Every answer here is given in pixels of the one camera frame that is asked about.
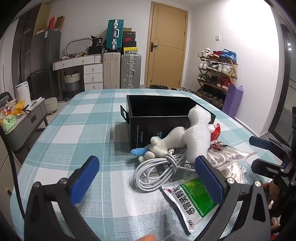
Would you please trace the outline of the person's right hand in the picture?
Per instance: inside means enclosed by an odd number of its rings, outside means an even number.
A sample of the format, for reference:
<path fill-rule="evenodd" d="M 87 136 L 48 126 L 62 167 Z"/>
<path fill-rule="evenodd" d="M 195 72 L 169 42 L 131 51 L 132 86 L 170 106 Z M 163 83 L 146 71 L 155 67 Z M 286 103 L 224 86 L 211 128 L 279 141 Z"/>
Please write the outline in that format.
<path fill-rule="evenodd" d="M 280 198 L 280 187 L 274 183 L 274 181 L 271 181 L 269 183 L 263 183 L 262 188 L 264 191 L 267 191 L 269 193 L 269 196 L 274 202 L 277 202 Z"/>

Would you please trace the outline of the person's left hand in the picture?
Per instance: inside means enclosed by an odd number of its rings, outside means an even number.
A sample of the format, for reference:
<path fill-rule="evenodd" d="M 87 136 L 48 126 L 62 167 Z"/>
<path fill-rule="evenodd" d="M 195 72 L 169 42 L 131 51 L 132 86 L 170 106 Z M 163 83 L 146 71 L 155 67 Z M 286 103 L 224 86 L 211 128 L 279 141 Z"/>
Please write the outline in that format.
<path fill-rule="evenodd" d="M 154 235 L 145 235 L 144 237 L 139 238 L 136 241 L 156 241 L 156 237 Z"/>

